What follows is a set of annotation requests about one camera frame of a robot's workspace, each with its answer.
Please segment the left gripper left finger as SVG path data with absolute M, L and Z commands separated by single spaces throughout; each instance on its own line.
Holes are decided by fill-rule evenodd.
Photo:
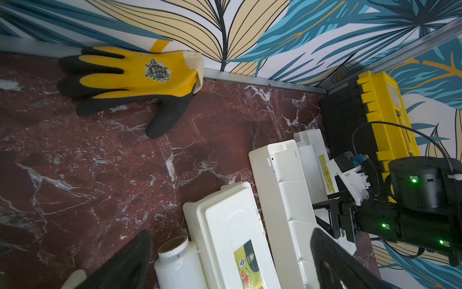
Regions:
M 77 287 L 79 289 L 142 289 L 153 241 L 143 230 Z

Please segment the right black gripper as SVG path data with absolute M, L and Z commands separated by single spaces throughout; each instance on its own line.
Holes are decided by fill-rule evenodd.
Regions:
M 392 202 L 365 200 L 361 206 L 351 203 L 348 191 L 328 195 L 328 200 L 313 204 L 314 210 L 322 208 L 338 213 L 315 213 L 317 224 L 334 239 L 343 236 L 342 229 L 377 235 L 385 243 L 405 243 L 417 247 L 414 255 L 404 255 L 415 260 L 428 252 L 436 252 L 448 257 L 449 264 L 462 264 L 462 231 L 456 219 L 442 214 L 415 211 Z

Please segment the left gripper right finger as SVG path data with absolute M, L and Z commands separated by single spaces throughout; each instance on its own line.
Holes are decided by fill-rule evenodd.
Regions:
M 357 262 L 324 230 L 316 228 L 310 241 L 322 289 L 387 289 L 388 286 Z

